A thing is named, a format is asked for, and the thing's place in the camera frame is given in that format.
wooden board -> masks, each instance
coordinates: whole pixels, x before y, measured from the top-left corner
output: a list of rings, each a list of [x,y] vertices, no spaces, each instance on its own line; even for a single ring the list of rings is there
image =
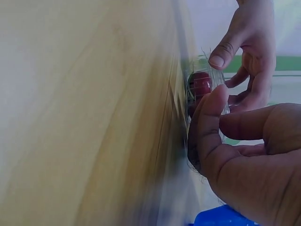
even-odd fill
[[[183,0],[2,0],[0,29],[0,225],[195,217]]]

green stripe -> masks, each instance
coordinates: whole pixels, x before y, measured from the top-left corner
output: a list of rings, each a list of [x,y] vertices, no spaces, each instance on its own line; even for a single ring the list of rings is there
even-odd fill
[[[273,77],[301,77],[301,74],[294,74],[294,75],[280,75],[280,74],[278,74],[278,75],[273,75]],[[230,79],[230,78],[232,78],[232,76],[231,77],[228,77],[227,75],[225,75],[225,80],[228,80],[228,79]]]
[[[276,60],[276,71],[301,71],[301,56],[278,56]],[[235,56],[224,72],[235,73],[240,66],[241,56]]]

knuckle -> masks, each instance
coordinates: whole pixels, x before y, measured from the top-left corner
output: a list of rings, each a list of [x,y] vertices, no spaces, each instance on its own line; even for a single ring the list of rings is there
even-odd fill
[[[228,52],[231,56],[234,56],[234,48],[233,45],[230,42],[223,42],[219,44],[219,47],[223,49],[224,51]]]

fingernail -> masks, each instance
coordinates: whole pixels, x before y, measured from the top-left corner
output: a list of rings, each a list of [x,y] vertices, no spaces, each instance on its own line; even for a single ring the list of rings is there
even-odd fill
[[[209,59],[209,63],[213,66],[222,67],[225,61],[220,56],[213,56]]]

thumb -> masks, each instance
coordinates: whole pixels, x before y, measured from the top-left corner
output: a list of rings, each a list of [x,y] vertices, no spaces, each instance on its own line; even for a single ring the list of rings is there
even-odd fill
[[[218,70],[226,68],[242,44],[240,35],[229,31],[209,57],[209,64]]]

